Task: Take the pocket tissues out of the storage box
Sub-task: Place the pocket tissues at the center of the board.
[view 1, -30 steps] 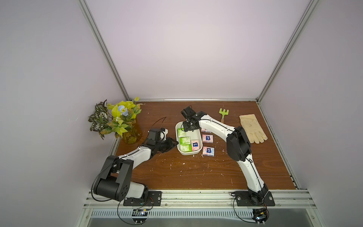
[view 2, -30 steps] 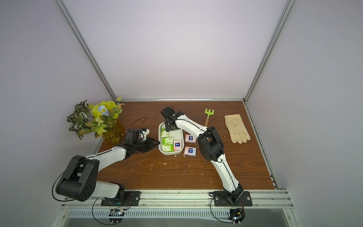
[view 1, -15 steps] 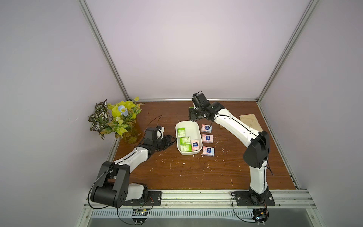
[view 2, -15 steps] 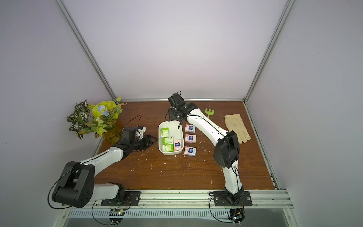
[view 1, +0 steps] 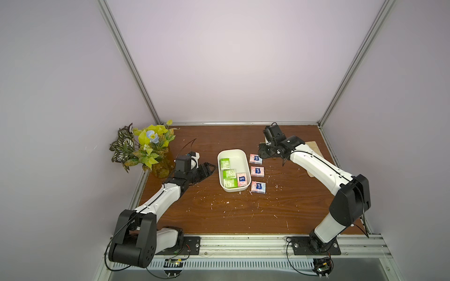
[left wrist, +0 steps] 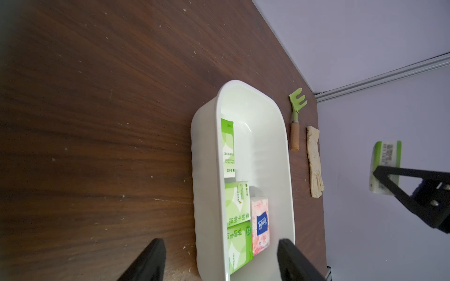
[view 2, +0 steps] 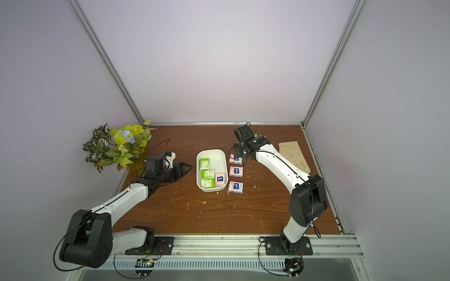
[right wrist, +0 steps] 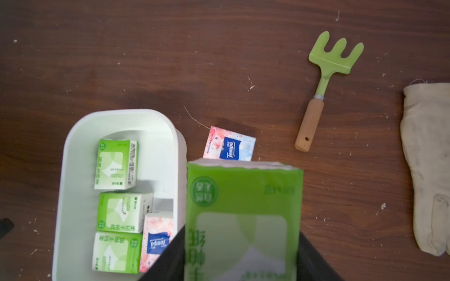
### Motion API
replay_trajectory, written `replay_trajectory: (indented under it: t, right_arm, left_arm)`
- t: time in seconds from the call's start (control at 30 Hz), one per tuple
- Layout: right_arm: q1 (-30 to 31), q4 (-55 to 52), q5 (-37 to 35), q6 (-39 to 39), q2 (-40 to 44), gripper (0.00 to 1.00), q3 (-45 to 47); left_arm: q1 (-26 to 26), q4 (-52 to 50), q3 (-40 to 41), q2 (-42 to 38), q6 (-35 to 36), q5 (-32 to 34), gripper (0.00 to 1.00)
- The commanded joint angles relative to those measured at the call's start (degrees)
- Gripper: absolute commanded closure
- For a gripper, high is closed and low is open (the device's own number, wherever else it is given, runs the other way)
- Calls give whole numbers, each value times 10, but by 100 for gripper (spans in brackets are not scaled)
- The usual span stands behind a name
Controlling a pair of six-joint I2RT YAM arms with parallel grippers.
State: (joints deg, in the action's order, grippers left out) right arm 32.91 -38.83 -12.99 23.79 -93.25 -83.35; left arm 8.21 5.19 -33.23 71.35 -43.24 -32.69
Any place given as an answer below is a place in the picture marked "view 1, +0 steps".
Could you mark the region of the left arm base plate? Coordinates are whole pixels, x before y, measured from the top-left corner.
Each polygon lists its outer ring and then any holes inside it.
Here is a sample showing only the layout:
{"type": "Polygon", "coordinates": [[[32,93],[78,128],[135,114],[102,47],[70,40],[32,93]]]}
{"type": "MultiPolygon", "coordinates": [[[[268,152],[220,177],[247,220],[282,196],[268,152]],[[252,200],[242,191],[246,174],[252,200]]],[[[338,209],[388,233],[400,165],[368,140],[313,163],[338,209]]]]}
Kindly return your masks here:
{"type": "Polygon", "coordinates": [[[155,255],[156,256],[179,256],[179,255],[197,256],[200,253],[200,245],[201,245],[201,237],[200,236],[187,236],[184,238],[183,242],[180,245],[176,245],[172,248],[164,249],[155,255]]]}

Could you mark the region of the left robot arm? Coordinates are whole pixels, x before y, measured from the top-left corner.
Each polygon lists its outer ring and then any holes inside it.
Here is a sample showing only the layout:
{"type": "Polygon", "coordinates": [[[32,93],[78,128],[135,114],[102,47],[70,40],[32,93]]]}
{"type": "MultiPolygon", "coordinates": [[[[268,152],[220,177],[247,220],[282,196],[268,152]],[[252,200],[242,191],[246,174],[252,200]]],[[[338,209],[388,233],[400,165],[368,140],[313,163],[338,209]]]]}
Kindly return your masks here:
{"type": "Polygon", "coordinates": [[[188,188],[209,178],[217,170],[216,165],[200,163],[199,158],[200,154],[196,152],[178,157],[175,160],[175,170],[148,201],[135,209],[120,213],[104,254],[106,261],[146,268],[160,252],[169,250],[179,254],[184,250],[182,229],[157,229],[157,224],[188,188]]]}

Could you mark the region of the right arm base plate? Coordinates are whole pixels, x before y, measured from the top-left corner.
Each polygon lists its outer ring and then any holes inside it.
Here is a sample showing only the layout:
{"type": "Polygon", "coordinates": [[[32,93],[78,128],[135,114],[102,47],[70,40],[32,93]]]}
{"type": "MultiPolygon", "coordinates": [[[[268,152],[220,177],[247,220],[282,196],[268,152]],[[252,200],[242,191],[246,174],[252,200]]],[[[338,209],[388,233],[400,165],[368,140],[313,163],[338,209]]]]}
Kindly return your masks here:
{"type": "Polygon", "coordinates": [[[294,236],[290,237],[290,242],[294,255],[322,256],[342,254],[336,237],[331,241],[324,243],[319,238],[294,236]]]}

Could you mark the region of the white storage box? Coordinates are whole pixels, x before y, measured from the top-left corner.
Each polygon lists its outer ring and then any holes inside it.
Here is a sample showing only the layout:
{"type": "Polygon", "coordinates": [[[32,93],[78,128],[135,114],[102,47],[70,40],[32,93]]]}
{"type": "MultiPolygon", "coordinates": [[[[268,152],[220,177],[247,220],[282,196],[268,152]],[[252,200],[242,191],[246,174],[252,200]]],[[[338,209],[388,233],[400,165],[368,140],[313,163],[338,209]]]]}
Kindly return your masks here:
{"type": "Polygon", "coordinates": [[[241,149],[221,151],[217,156],[219,181],[228,193],[242,192],[251,184],[247,155],[241,149]]]}

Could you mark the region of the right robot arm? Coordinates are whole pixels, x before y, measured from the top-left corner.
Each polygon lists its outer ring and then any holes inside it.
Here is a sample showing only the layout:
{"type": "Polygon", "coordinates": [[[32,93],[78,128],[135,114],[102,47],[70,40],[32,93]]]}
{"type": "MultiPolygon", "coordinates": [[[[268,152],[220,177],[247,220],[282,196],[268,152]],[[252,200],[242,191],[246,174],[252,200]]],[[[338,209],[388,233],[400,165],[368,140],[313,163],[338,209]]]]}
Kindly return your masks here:
{"type": "Polygon", "coordinates": [[[329,213],[309,235],[309,248],[321,254],[332,247],[335,238],[363,217],[371,206],[369,181],[331,164],[314,152],[302,139],[287,138],[277,123],[266,126],[265,141],[259,144],[262,159],[281,158],[304,168],[334,196],[329,213]]]}

